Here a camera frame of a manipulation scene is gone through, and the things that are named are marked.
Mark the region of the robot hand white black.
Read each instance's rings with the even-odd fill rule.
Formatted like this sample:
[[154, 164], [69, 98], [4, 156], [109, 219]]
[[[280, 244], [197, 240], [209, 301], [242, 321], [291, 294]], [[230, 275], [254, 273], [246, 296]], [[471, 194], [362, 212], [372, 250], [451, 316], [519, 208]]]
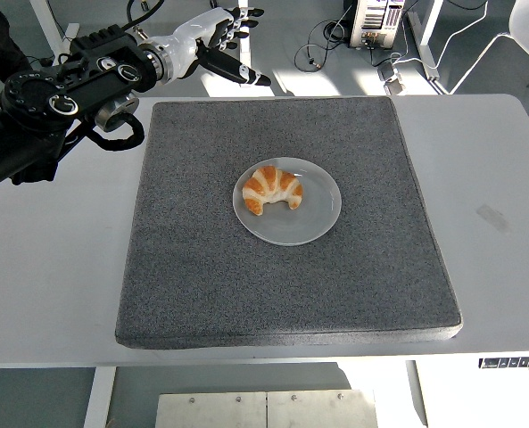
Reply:
[[166, 40], [168, 79], [186, 78], [201, 66], [242, 85], [270, 86], [269, 77], [225, 53], [264, 13], [253, 7], [217, 7], [180, 25]]

